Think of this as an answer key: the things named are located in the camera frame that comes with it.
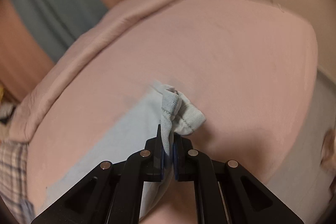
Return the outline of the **pink rolled duvet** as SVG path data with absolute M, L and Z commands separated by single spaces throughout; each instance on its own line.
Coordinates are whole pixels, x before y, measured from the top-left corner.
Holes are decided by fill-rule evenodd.
M 144 18 L 181 0 L 124 0 L 72 44 L 14 113 L 9 139 L 28 143 L 64 89 L 102 50 Z

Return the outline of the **plaid checkered pillow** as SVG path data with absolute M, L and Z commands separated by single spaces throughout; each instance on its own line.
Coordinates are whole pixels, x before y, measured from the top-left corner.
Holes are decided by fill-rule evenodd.
M 27 197 L 27 147 L 25 143 L 1 143 L 1 197 L 19 223 L 31 223 L 34 206 Z

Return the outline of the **pink bag on floor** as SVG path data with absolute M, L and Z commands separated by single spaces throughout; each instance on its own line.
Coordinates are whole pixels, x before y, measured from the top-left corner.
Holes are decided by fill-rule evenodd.
M 335 129 L 329 129 L 323 139 L 321 149 L 321 167 L 335 173 Z

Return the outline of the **light blue denim pants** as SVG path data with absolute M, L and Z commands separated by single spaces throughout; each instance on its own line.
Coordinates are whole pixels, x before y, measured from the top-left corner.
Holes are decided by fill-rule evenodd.
M 174 134 L 191 135 L 206 121 L 204 114 L 176 88 L 155 81 L 148 93 L 110 128 L 67 173 L 47 190 L 47 197 L 38 210 L 46 210 L 70 187 L 74 186 L 98 163 L 126 160 L 143 149 L 148 139 L 162 134 L 164 150 L 163 180 L 144 185 L 139 218 L 144 219 L 163 197 L 173 178 Z

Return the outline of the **grey blue curtain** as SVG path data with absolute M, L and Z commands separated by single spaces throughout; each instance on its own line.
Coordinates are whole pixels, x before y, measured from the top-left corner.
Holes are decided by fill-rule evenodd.
M 11 0 L 29 33 L 53 62 L 107 13 L 101 0 Z

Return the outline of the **pink bed sheet mattress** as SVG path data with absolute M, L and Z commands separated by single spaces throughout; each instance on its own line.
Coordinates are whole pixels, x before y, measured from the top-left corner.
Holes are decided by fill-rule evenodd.
M 317 69 L 312 26 L 279 6 L 181 0 L 124 32 L 64 89 L 29 143 L 27 193 L 47 190 L 158 81 L 206 117 L 191 135 L 209 157 L 267 182 L 291 149 Z

